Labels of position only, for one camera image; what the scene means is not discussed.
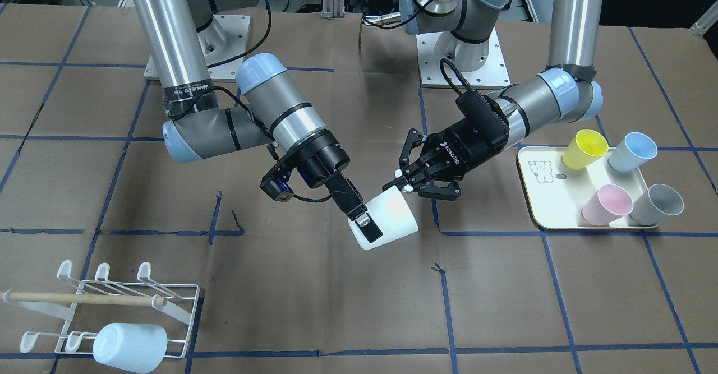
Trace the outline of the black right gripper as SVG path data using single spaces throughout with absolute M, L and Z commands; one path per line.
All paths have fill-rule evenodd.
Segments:
M 372 216 L 364 213 L 364 203 L 356 187 L 341 174 L 351 160 L 330 131 L 311 133 L 302 141 L 295 142 L 281 158 L 276 152 L 276 144 L 267 144 L 266 147 L 277 164 L 262 177 L 260 188 L 272 200 L 287 202 L 295 197 L 302 202 L 317 203 L 333 198 L 350 220 L 357 220 L 357 227 L 368 243 L 375 243 L 383 235 Z M 295 195 L 288 184 L 293 170 L 298 171 L 308 187 L 324 185 L 330 195 L 319 200 Z

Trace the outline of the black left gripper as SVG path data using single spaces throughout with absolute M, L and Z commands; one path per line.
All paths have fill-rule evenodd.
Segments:
M 464 118 L 449 128 L 428 136 L 408 133 L 398 157 L 398 176 L 383 185 L 383 192 L 418 190 L 420 197 L 454 202 L 464 175 L 503 151 L 509 123 L 498 103 L 478 92 L 463 93 L 456 103 Z M 449 183 L 438 187 L 429 181 Z

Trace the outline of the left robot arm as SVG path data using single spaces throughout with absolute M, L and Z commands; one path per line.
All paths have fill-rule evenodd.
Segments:
M 410 35 L 436 35 L 429 67 L 457 93 L 462 118 L 426 136 L 411 131 L 383 190 L 456 200 L 464 176 L 549 124 L 593 118 L 602 108 L 594 66 L 602 0 L 553 0 L 544 69 L 526 82 L 483 93 L 470 80 L 492 57 L 492 32 L 512 0 L 398 0 Z

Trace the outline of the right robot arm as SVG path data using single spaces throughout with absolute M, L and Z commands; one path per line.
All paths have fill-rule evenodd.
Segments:
M 379 244 L 388 230 L 342 171 L 348 154 L 272 54 L 248 41 L 250 19 L 223 10 L 269 0 L 133 0 L 150 46 L 145 78 L 160 82 L 165 146 L 179 163 L 267 146 L 276 164 L 260 187 L 273 200 L 295 196 L 297 172 L 325 187 L 357 239 Z

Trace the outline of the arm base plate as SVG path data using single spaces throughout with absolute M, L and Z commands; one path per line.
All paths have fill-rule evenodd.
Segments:
M 441 74 L 441 59 L 451 60 L 474 88 L 492 90 L 511 84 L 495 30 L 480 44 L 461 42 L 450 32 L 420 34 L 416 48 L 421 87 L 449 87 Z
M 215 15 L 213 23 L 197 34 L 207 64 L 215 64 L 248 49 L 251 16 Z M 233 82 L 242 59 L 209 69 L 214 82 Z

